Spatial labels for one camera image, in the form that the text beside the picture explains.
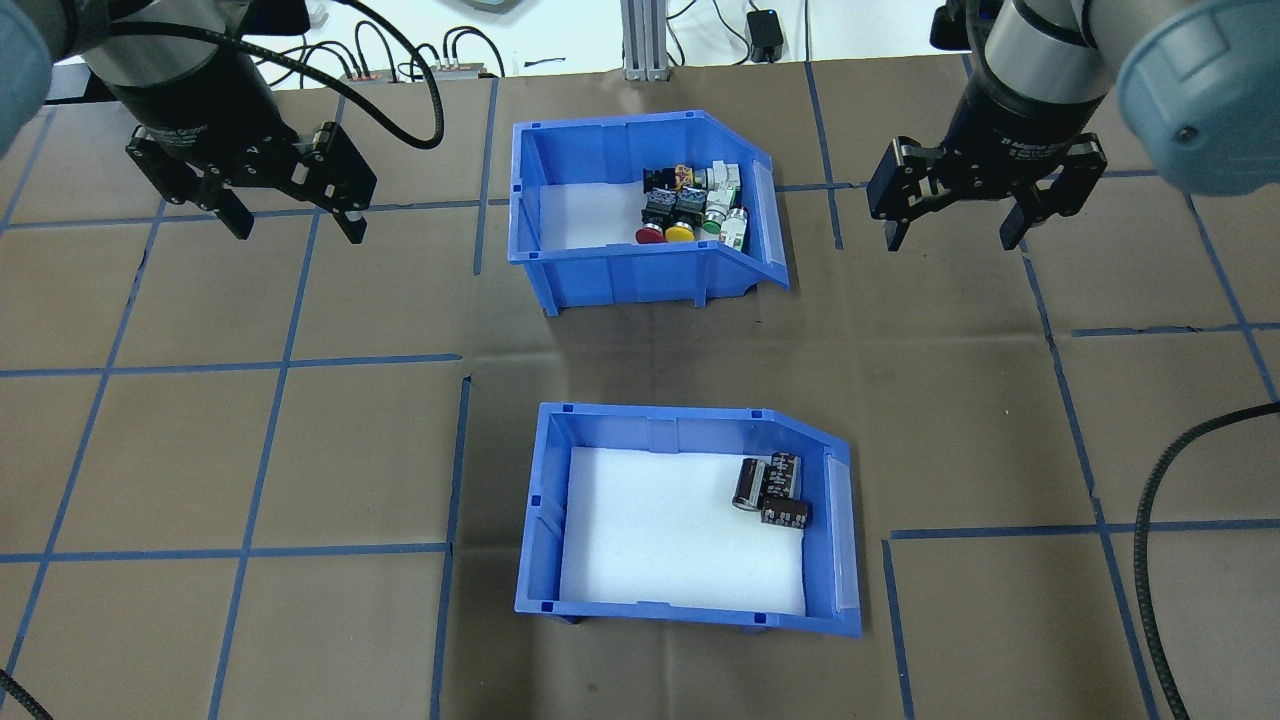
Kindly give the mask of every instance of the bin lip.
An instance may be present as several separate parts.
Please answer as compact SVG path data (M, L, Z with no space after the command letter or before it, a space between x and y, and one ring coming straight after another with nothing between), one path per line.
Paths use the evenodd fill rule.
M538 433L535 445L535 461L531 471L529 495L543 492L538 468L540 455L545 447L547 433L554 416L564 415L603 415L603 416L634 416L652 420L672 419L718 419L718 420L751 420L760 423L774 423L787 427L795 432L805 434L827 446L827 454L836 460L850 465L849 443L845 441L800 423L794 418L776 410L760 407L686 407L686 406L655 406L655 405L603 405L591 402L541 402L538 406ZM850 520L854 520L852 509L849 509ZM676 606L666 602L582 602L554 600L552 610L544 610L544 598L534 598L530 594L530 579L532 573L532 559L529 546L529 528L538 521L539 509L525 503L525 534L521 541L520 565L516 582L515 610L516 612L530 615L577 616L577 618L640 618L652 620L668 620L684 623L707 623L716 625L756 626L756 628L785 628L800 632L813 632L828 635L841 635L847 638L863 637L863 619L860 607L837 610L831 618L813 618L808 615L790 615L783 612L753 612L740 610L717 610L704 607ZM760 623L758 618L764 615L767 620Z
M530 120L524 123L513 123L511 127L511 169L512 177L520 177L520 136L525 131L547 129L547 128L562 128L562 127L576 127L576 126L621 126L631 123L660 123L667 120L708 120L717 126L717 128L728 135L737 142L754 149L759 154L759 161L764 165L767 170L773 172L773 156L762 150L754 142L746 140L731 127L717 120L707 110L673 110L671 113L643 113L639 115L602 115L596 118L564 118L559 120Z
M538 406L538 441L545 439L547 427L553 415L605 415L605 416L631 416L646 418L650 420L755 420L759 423L773 423L783 425L800 434L810 437L828 447L829 454L845 465L851 464L849 443L838 437L819 430L778 413L764 407L687 407L676 405L603 405L596 402L543 402Z
M663 242L654 245L627 245L625 242L614 245L602 245L599 247L575 247L571 250L535 250L532 252L511 251L508 247L507 260L512 265L529 265L538 263L552 263L556 260L588 260L598 258L617 258L618 255L671 255L675 252L701 252L719 255L739 265L744 265L753 272L760 273L783 288L791 287L791 277L786 265L778 263L763 263L750 255L733 250L714 240L700 240L696 242Z

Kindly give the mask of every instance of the blue storage bin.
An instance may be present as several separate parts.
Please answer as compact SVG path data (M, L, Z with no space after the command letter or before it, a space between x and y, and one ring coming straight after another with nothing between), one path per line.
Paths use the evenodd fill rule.
M517 123L513 136L507 259L525 268L548 315L581 305L662 300L692 300L701 307L709 297L736 297L765 279L790 287L773 161L705 111ZM636 183L645 168L704 168L713 160L740 168L745 252L716 240L637 245L631 233L603 237L598 247L544 247L544 188ZM639 227L639 210L627 220Z
M570 511L570 459L575 447L797 455L803 477L800 498L812 506L800 543L804 614L680 607L666 602L563 601L561 570ZM543 404L525 510L516 611L570 621L645 618L861 637L850 478L849 446L844 441L772 410ZM741 512L731 509L727 496L724 507L726 512Z

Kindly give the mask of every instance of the white wall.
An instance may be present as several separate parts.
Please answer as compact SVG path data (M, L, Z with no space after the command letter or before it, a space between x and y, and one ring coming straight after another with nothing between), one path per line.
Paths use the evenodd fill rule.
M310 0L329 10L325 24L307 33L310 42L338 40L355 49L352 29L362 15L332 0ZM436 47L445 29L461 24L476 26L498 45L508 74L559 74L600 72L622 67L621 0L507 0L495 9L484 9L467 0L367 0L372 8L396 23L415 44ZM669 13L687 0L668 0ZM724 19L745 35L748 0L717 0ZM929 46L933 9L943 0L810 0L813 59L882 58L936 53ZM804 59L804 0L756 0L773 8L782 19L786 36L782 60ZM727 65L741 59L745 46L721 24L712 0L696 5L672 27L685 46L690 65ZM370 67L384 67L385 51L376 36L361 33ZM275 50L298 45L298 38L252 38ZM675 54L675 44L668 42ZM393 46L397 61L408 55ZM463 61L484 61L495 69L488 46L476 37L458 44ZM564 58L531 68L525 61ZM311 55L317 68L338 73L337 60L324 53ZM269 78L278 70L265 69Z

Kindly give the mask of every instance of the white foam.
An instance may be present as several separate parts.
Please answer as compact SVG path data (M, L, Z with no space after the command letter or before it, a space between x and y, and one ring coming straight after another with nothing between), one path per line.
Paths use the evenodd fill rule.
M639 245L640 210L644 210L644 183L548 184L539 192L541 250L577 250L605 245ZM714 240L694 228L695 240Z
M561 600L804 615L804 533L733 507L742 455L575 447Z

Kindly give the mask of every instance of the cable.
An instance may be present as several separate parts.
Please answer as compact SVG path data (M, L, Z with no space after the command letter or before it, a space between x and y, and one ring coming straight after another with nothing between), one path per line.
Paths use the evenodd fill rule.
M347 59L351 60L351 67L352 68L358 68L360 67L360 60L356 58L356 54L351 51L351 47L347 47L346 45L343 45L342 42L338 42L337 40L323 40L320 42L316 42L314 46L315 47L340 47L342 51L347 54Z
M435 63L439 64L440 63L440 54L435 51L435 46L431 45L430 42L420 42L417 45L417 47L415 47L413 50L421 51L424 47L426 47L428 50L431 51L431 56L435 58Z
M684 8L681 8L681 9L680 9L680 10L678 10L678 12L677 12L677 13L676 13L675 15L667 15L667 19L668 19L668 20L673 20L673 19L678 18L680 15L684 15L684 14L685 14L685 13L687 13L687 12L689 12L689 9L690 9L690 8L692 8L692 6L694 6L694 5L696 4L696 3L698 3L698 0L689 0L689 4L687 4L687 5L685 5Z
M809 0L804 0L804 61L813 60L813 24L809 22Z
M378 40L383 41L383 47L387 50L387 64L390 65L392 82L396 82L396 58L392 55L392 46L387 42L387 36L383 35L381 28L375 26L369 20L360 20L356 23L356 55L360 56L360 69L365 72L365 77L369 77L369 63L365 61L365 51L360 47L360 28L369 27L378 33Z
M671 38L676 41L676 50L680 51L680 61L676 63L676 59L671 56L671 53L667 53L667 58L671 59L671 64L672 65L684 65L685 61L686 61L685 60L685 46L681 45L680 44L680 38L676 37L676 31L671 27L671 20L667 20L667 32L671 33Z
M13 698L18 701L18 705L26 708L26 711L29 712L36 720L54 720L54 716L50 715L42 705L36 702L36 698L31 697L31 693L19 685L18 680L14 680L12 675L4 671L3 667L0 667L0 688L4 688L4 692L12 694Z
M480 28L477 28L475 26L458 26L458 27L451 27L449 29L444 31L444 37L440 40L440 51L444 53L444 61L445 63L449 61L449 38L453 36L454 32L461 32L461 31L465 31L465 29L474 29L476 32L480 32ZM454 42L453 44L453 60L457 61L457 59L458 59L458 56L457 56L457 44Z
M360 3L360 0L334 0L334 1L343 5L349 5L356 10L360 10L361 13L365 13L366 15L371 17L375 22L383 24L387 23L387 20L381 15L369 9L364 3ZM201 42L210 42L212 45L219 45L221 47L229 47L232 50L244 53L247 55L253 55L255 58L265 58L280 67L289 68L291 70L302 73L316 82L324 83L325 87L329 87L330 90L334 90L335 92L340 94L343 97L356 104L356 106L358 106L361 110L369 113L369 117L371 117L378 124L383 126L383 128L387 129L387 132L392 133L397 140L399 140L404 145L408 145L410 147L415 147L419 150L430 150L440 145L440 141L444 140L444 108L440 105L440 92L439 88L435 86L435 78L431 76L430 67L426 64L426 60L422 59L422 55L419 54L416 50L413 50L413 59L417 60L417 63L426 72L426 85L431 91L431 109L435 113L435 135L433 135L428 140L415 137L408 132L406 132L403 128L396 124L390 118L388 118L385 113L379 110L376 105L370 102L367 97L356 92L348 85L343 83L338 78L323 73L320 70L316 70L314 68L308 68L307 65L303 65L302 63L292 58L287 58L279 53L275 53L274 50L268 50L266 47L262 47L260 45L253 45L252 42L244 42L243 40L238 40L236 37L220 32L212 32L200 27L180 26L173 23L115 23L110 26L110 28L113 37L127 36L127 35L160 35L170 37L184 37L187 40L198 40ZM392 37L394 37L397 42L399 42L401 45L403 45L410 50L413 49L413 45L407 38L404 38L404 36L398 29L389 26L387 27L387 29L388 32L392 33Z
M748 42L746 38L742 37L736 29L733 29L733 26L728 24L728 22L724 19L724 13L719 12L719 0L712 0L712 5L716 6L716 15L719 17L721 24L724 26L724 29L733 33L733 37L741 40L742 45L746 45L746 55L742 55L741 60L733 63L735 65L741 65L751 56L751 44Z
M333 47L329 47L328 45L312 45L311 47L308 47L307 51L302 54L302 64L303 65L306 65L311 60L311 54L315 53L316 50L324 50L325 53L329 53L330 55L333 55L334 58L338 58L338 63L342 64L342 74L343 74L343 77L346 77L347 79L352 78L351 65L347 64L347 59L342 56L342 53L338 53L337 50L334 50ZM302 81L303 79L305 78L302 76L298 76L298 90L302 88Z
M289 55L291 53L302 53L305 55L306 51L310 50L310 49L311 49L310 45L298 45L297 47L289 47L288 50L282 50L280 55ZM262 65L265 65L270 60L262 59L262 60L255 61L253 64L257 65L257 67L262 67ZM289 70L289 72L284 73L283 76L273 79L271 82L266 83L266 86L268 87L275 87L275 86L280 85L282 82L289 79L291 77L293 77L293 70Z
M1178 683L1174 682L1174 674L1169 669L1169 660L1165 657L1165 646L1160 642L1160 629L1156 626L1156 610L1151 602L1151 578L1147 573L1147 534L1151 532L1151 510L1156 503L1156 491L1160 489L1160 482L1165 478L1165 473L1169 471L1169 465L1172 464L1174 457L1178 457L1178 454L1185 450L1196 438L1243 420L1277 413L1280 413L1280 402L1268 402L1228 413L1226 415L1196 425L1179 436L1165 450L1156 466L1151 470L1151 477L1147 478L1146 487L1142 488L1142 497L1138 500L1138 519L1133 524L1133 587L1134 593L1138 596L1138 615L1142 618L1142 632L1147 635L1147 650L1151 651L1151 664L1155 666L1161 689L1165 691L1165 700L1169 702L1169 710L1172 712L1174 720L1188 720L1189 716L1187 715L1187 707L1183 705L1183 697L1178 692Z
M493 56L497 58L497 60L498 60L498 74L502 76L502 77L507 77L507 68L502 63L502 53L498 53L498 46L494 45L492 40L489 40L488 35L480 32L479 29L476 29L474 27L468 27L468 28L466 28L466 29L463 29L463 31L461 31L461 32L458 32L457 35L453 36L453 46L451 47L451 50L453 53L453 59L454 60L458 59L458 41L462 40L463 37L468 36L468 35L475 35L475 36L480 37L480 40L484 40L486 45L489 45L489 50L493 50Z

